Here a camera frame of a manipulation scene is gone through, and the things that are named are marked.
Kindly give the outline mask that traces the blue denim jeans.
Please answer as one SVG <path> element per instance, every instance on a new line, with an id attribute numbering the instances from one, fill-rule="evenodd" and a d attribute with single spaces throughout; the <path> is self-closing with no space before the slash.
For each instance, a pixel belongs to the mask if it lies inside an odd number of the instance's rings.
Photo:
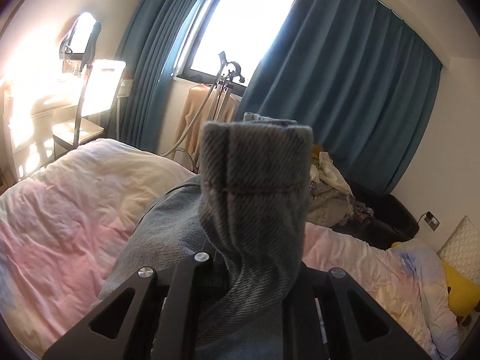
<path id="1" fill-rule="evenodd" d="M 280 359 L 281 301 L 295 282 L 309 205 L 312 130 L 281 119 L 206 123 L 201 171 L 144 212 L 99 296 L 209 242 L 229 290 L 199 319 L 198 359 Z"/>

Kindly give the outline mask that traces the pastel pillow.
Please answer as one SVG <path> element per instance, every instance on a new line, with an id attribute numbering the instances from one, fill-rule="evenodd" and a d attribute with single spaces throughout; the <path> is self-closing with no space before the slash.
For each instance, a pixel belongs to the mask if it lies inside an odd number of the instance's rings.
<path id="1" fill-rule="evenodd" d="M 416 238 L 395 243 L 391 252 L 402 260 L 405 271 L 418 284 L 422 313 L 437 359 L 451 359 L 460 347 L 460 333 L 456 316 L 448 306 L 448 285 L 439 257 Z"/>

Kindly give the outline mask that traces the cream puffer jacket pile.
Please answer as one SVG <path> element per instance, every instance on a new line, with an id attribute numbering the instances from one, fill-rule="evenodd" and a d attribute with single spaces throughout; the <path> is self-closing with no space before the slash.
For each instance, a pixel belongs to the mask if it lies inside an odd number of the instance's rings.
<path id="1" fill-rule="evenodd" d="M 332 228 L 353 216 L 352 189 L 327 152 L 312 152 L 309 193 L 307 222 Z"/>

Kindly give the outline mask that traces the mustard yellow garment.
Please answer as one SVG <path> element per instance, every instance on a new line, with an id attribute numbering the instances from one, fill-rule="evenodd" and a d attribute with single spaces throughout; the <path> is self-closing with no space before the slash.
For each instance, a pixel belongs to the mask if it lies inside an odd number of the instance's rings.
<path id="1" fill-rule="evenodd" d="M 323 152 L 323 146 L 322 145 L 313 145 L 312 146 L 312 156 L 318 158 L 320 153 Z"/>

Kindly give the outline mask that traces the beige draped cloth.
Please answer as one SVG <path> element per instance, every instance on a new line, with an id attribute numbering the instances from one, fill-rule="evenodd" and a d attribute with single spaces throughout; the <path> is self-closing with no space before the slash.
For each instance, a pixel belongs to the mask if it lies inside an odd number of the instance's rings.
<path id="1" fill-rule="evenodd" d="M 175 141 L 178 141 L 181 138 L 182 133 L 184 133 L 186 127 L 193 120 L 194 115 L 199 110 L 210 88 L 210 85 L 195 85 L 190 88 L 181 114 L 181 119 L 176 132 Z M 225 94 L 226 92 L 224 91 L 221 94 L 220 102 L 213 107 L 213 110 L 216 112 L 215 118 L 220 123 L 231 122 L 240 103 L 239 100 L 233 95 L 230 95 L 229 98 L 226 99 Z M 216 89 L 214 88 L 205 106 L 202 108 L 202 112 L 199 114 L 199 118 L 196 120 L 190 131 L 186 134 L 184 141 L 182 141 L 182 143 L 180 144 L 180 147 L 185 149 L 192 158 L 195 157 L 197 149 L 199 148 L 199 134 L 201 127 L 206 121 L 212 119 L 212 116 L 209 117 L 210 109 L 212 107 L 212 103 L 216 100 Z"/>

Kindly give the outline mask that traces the metal tripod stand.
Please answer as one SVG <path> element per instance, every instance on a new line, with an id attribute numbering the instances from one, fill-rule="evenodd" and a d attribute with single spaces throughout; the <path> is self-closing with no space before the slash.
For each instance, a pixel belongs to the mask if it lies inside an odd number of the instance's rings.
<path id="1" fill-rule="evenodd" d="M 181 138 L 178 141 L 175 141 L 173 143 L 172 148 L 162 152 L 161 156 L 174 158 L 176 153 L 180 152 L 183 155 L 185 155 L 186 157 L 190 158 L 190 161 L 191 161 L 192 164 L 195 164 L 196 161 L 199 159 L 200 134 L 199 134 L 199 148 L 197 149 L 197 152 L 196 152 L 196 155 L 195 155 L 194 158 L 192 158 L 185 149 L 180 147 L 180 144 L 182 144 L 182 141 L 184 141 L 186 134 L 191 130 L 191 128 L 195 124 L 196 120 L 199 118 L 199 114 L 202 112 L 202 109 L 205 106 L 207 100 L 209 99 L 211 93 L 213 92 L 214 89 L 216 89 L 217 100 L 215 102 L 213 102 L 212 105 L 211 105 L 209 117 L 212 116 L 212 119 L 210 119 L 208 121 L 216 120 L 216 118 L 215 118 L 215 113 L 216 112 L 213 110 L 213 107 L 214 107 L 214 105 L 217 105 L 220 102 L 221 94 L 225 91 L 226 92 L 226 94 L 225 94 L 226 99 L 228 99 L 230 97 L 230 95 L 232 95 L 234 80 L 236 78 L 239 78 L 241 83 L 245 82 L 245 77 L 242 75 L 242 67 L 239 63 L 237 63 L 236 61 L 228 61 L 224 51 L 220 52 L 218 57 L 220 59 L 220 68 L 219 68 L 219 71 L 216 73 L 216 75 L 214 77 L 213 83 L 212 84 L 197 84 L 197 85 L 211 86 L 211 88 L 210 88 L 208 94 L 205 96 L 205 99 L 203 100 L 199 110 L 194 115 L 193 120 L 190 122 L 190 124 L 184 130 L 184 133 L 182 133 Z"/>

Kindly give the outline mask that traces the teal curtain right panel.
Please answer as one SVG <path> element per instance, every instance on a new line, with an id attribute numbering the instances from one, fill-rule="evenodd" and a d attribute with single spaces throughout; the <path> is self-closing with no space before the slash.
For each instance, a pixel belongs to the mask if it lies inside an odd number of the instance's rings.
<path id="1" fill-rule="evenodd" d="M 236 119 L 292 119 L 345 178 L 390 193 L 434 108 L 442 63 L 379 0 L 295 0 Z"/>

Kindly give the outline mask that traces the teal curtain panel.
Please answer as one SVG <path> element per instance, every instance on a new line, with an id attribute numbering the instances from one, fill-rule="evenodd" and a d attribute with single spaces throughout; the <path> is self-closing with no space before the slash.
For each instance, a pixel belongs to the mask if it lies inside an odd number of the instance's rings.
<path id="1" fill-rule="evenodd" d="M 236 119 L 292 119 L 345 178 L 390 193 L 434 108 L 442 63 L 379 0 L 295 0 Z"/>
<path id="2" fill-rule="evenodd" d="M 175 64 L 207 0 L 142 0 L 115 58 L 126 62 L 130 94 L 110 117 L 108 133 L 139 150 L 156 152 Z"/>

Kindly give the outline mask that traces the white desk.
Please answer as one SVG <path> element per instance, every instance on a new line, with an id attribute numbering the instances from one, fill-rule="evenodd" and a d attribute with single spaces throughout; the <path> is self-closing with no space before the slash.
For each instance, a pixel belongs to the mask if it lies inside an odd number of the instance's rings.
<path id="1" fill-rule="evenodd" d="M 54 159 L 53 126 L 62 112 L 75 111 L 82 81 L 71 73 L 53 80 L 1 83 L 1 132 L 14 180 L 31 175 Z"/>

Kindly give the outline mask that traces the teal curtain left panel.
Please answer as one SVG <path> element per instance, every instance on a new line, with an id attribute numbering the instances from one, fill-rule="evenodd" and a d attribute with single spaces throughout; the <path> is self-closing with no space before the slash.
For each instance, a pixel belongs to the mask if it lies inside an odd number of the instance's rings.
<path id="1" fill-rule="evenodd" d="M 110 117 L 108 133 L 139 150 L 156 152 L 175 64 L 207 0 L 142 0 L 115 58 L 126 62 L 130 94 Z"/>

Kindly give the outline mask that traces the vanity mirror with towel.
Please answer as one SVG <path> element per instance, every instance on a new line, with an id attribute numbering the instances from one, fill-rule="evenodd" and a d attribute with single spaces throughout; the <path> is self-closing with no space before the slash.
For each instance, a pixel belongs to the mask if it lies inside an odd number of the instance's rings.
<path id="1" fill-rule="evenodd" d="M 80 61 L 82 65 L 91 64 L 95 58 L 96 45 L 102 30 L 102 24 L 85 11 L 81 13 L 62 39 L 59 57 Z"/>

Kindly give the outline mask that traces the wall socket with charger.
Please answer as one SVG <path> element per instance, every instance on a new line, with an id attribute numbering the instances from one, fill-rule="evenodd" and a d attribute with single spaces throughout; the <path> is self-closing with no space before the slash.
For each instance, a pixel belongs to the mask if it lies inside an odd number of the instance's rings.
<path id="1" fill-rule="evenodd" d="M 440 225 L 439 220 L 430 211 L 426 211 L 422 214 L 418 219 L 417 224 L 420 224 L 422 220 L 426 222 L 432 231 L 435 231 Z"/>

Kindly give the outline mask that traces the white chair with metal frame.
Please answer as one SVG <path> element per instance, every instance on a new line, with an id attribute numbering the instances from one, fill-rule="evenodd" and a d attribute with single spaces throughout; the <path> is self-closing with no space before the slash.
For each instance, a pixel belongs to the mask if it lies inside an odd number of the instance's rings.
<path id="1" fill-rule="evenodd" d="M 111 110 L 125 68 L 126 62 L 110 59 L 96 59 L 84 67 L 74 118 L 52 126 L 55 159 L 61 156 L 58 147 L 69 152 L 103 135 L 104 128 L 88 117 Z"/>

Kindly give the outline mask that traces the window with dark frame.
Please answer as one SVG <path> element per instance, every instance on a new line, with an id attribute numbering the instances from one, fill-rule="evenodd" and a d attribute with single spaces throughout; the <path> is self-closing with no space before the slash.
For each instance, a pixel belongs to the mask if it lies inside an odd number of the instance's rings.
<path id="1" fill-rule="evenodd" d="M 241 77 L 233 80 L 243 92 L 262 57 L 269 50 L 287 18 L 294 0 L 208 0 L 202 8 L 187 49 L 181 57 L 179 76 L 210 84 L 220 68 L 220 53 L 239 64 Z"/>

